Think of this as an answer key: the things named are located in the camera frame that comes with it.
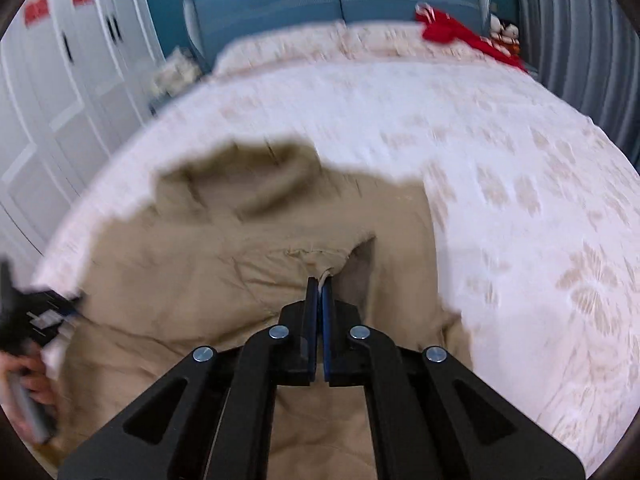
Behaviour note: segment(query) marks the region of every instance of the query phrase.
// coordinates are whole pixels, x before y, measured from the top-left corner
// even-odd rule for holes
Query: metal bolt
[[[447,351],[440,346],[430,346],[424,354],[429,361],[433,361],[434,363],[441,363],[447,358]]]
[[[208,346],[201,346],[193,351],[193,358],[199,363],[209,361],[212,357],[213,350]]]
[[[272,326],[269,329],[269,336],[274,339],[284,339],[289,335],[289,329],[284,325]]]
[[[366,326],[356,325],[351,327],[351,330],[349,330],[349,334],[354,339],[366,339],[371,335],[371,330],[369,330]]]

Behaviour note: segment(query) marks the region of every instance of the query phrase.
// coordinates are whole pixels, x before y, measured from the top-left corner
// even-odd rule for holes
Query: person's hand
[[[57,398],[51,380],[46,375],[47,369],[37,345],[32,345],[31,355],[28,357],[14,357],[11,354],[0,352],[0,400],[2,407],[18,436],[25,442],[32,444],[34,442],[33,433],[24,420],[8,383],[10,372],[20,373],[24,368],[30,373],[21,377],[20,382],[31,392],[33,400],[55,409]]]

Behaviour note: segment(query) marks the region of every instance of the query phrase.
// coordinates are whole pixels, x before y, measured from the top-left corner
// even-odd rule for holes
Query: floral pattern bedspread
[[[150,200],[156,172],[230,138],[305,137],[327,164],[423,179],[475,372],[590,474],[640,405],[640,177],[519,70],[415,25],[327,27],[230,48],[101,172],[36,281],[75,290],[92,235]]]

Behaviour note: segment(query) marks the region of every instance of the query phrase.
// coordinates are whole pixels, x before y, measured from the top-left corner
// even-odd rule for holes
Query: stuffed toy
[[[491,15],[491,39],[497,45],[503,47],[512,56],[520,55],[520,31],[515,23],[509,20],[501,20],[494,14]]]

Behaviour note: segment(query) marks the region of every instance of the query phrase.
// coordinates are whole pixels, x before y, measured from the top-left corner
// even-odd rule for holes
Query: pillow
[[[344,22],[337,21],[297,25],[240,38],[220,52],[213,75],[237,75],[284,61],[344,58],[344,30]]]
[[[419,22],[364,22],[350,25],[343,35],[343,48],[349,59],[379,57],[454,57],[457,60],[484,58],[480,51],[463,41],[433,43],[422,38],[424,24]]]
[[[424,47],[422,30],[418,22],[363,22],[350,25],[343,39],[348,57],[359,54],[400,56],[399,51]]]

